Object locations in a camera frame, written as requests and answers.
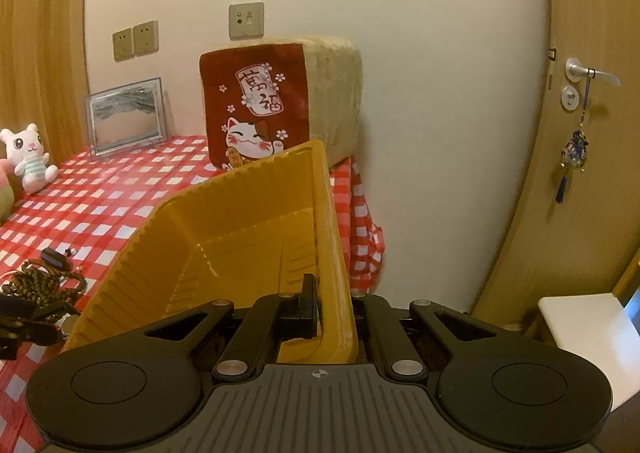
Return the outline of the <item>yellow plastic tray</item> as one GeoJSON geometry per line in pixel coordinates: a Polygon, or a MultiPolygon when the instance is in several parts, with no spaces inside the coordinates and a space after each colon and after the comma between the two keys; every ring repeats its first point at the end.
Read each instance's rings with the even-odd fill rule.
{"type": "Polygon", "coordinates": [[[64,348],[96,343],[215,299],[250,307],[318,280],[319,334],[283,362],[352,363],[357,331],[326,150],[319,141],[225,172],[156,206],[116,255],[64,348]]]}

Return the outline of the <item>silver framed sand picture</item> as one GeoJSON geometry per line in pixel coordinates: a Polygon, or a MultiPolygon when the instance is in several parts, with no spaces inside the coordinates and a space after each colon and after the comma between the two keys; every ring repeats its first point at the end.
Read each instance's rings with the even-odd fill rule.
{"type": "Polygon", "coordinates": [[[85,114],[89,147],[96,157],[167,140],[160,77],[90,94],[85,99],[85,114]]]}

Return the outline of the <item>silver door lock knob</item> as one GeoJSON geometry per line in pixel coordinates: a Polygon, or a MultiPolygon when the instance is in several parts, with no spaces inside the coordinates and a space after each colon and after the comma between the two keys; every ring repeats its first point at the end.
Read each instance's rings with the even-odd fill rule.
{"type": "Polygon", "coordinates": [[[561,105],[567,112],[574,112],[580,104],[580,94],[570,84],[566,84],[561,90],[561,105]]]}

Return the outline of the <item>single wall socket plate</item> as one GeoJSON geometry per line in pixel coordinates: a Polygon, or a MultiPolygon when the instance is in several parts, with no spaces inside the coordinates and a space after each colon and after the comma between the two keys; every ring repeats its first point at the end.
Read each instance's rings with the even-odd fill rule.
{"type": "Polygon", "coordinates": [[[262,38],[265,32],[265,5],[262,2],[229,5],[229,38],[231,40],[262,38]]]}

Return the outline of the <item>red white checkered tablecloth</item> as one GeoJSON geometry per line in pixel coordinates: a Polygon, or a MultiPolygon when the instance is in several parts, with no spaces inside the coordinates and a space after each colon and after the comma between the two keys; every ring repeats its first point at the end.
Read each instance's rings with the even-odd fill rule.
{"type": "MultiPolygon", "coordinates": [[[[356,161],[328,167],[349,290],[370,291],[381,270],[382,231],[371,220],[356,161]]],[[[64,162],[51,185],[20,199],[2,225],[2,277],[46,247],[70,254],[87,282],[78,300],[82,313],[116,255],[156,206],[223,173],[196,135],[104,161],[80,153],[64,162]]]]}

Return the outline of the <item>double wall power socket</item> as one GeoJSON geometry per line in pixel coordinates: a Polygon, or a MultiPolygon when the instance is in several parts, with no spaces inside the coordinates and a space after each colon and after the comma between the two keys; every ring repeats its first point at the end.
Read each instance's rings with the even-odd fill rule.
{"type": "Polygon", "coordinates": [[[115,62],[156,53],[160,49],[158,20],[149,20],[114,32],[112,48],[115,62]]]}

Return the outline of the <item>wooden door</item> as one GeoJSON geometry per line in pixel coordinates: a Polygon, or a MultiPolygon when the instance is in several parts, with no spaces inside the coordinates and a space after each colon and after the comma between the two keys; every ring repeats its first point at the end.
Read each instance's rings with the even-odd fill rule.
{"type": "Polygon", "coordinates": [[[525,184],[473,309],[498,326],[609,291],[639,249],[639,0],[550,0],[549,49],[525,184]]]}

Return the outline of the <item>blue tassel charm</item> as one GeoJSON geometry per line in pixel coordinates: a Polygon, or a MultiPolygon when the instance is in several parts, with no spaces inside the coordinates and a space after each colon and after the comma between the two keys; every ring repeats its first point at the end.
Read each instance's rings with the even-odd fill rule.
{"type": "Polygon", "coordinates": [[[588,160],[587,146],[589,145],[589,141],[582,128],[586,120],[591,81],[592,79],[586,78],[585,93],[582,98],[582,113],[580,113],[578,129],[572,132],[570,139],[563,147],[563,150],[561,150],[560,167],[562,168],[562,176],[554,199],[559,205],[564,202],[568,182],[570,182],[570,175],[575,170],[584,172],[588,160]]]}

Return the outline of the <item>white cat plush toy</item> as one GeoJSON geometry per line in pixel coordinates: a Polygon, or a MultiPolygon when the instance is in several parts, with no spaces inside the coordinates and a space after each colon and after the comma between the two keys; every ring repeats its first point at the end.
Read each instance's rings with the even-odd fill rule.
{"type": "Polygon", "coordinates": [[[44,150],[36,124],[29,124],[16,133],[4,128],[1,141],[6,144],[6,158],[15,176],[21,179],[26,194],[38,193],[58,176],[58,167],[50,163],[50,154],[44,150]]]}

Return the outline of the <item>pink green plush toy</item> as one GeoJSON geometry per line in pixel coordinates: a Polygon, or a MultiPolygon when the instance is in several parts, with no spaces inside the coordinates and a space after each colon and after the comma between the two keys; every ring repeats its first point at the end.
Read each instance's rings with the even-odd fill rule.
{"type": "Polygon", "coordinates": [[[9,218],[15,202],[14,192],[9,180],[13,168],[6,158],[0,159],[0,219],[1,222],[9,218]]]}

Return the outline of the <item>white chair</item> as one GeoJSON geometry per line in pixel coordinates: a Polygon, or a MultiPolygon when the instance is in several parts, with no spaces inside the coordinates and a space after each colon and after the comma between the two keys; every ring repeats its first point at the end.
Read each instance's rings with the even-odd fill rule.
{"type": "Polygon", "coordinates": [[[538,309],[559,348],[605,373],[613,409],[639,392],[639,333],[613,294],[544,297],[538,309]]]}

